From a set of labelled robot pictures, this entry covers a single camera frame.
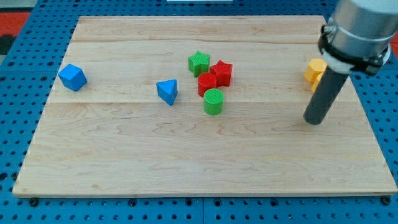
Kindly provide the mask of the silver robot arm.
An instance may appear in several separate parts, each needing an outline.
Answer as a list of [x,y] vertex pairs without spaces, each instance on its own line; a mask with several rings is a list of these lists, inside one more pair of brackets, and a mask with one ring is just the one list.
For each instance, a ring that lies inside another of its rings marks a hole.
[[340,0],[321,28],[318,48],[328,69],[375,75],[391,54],[397,0]]

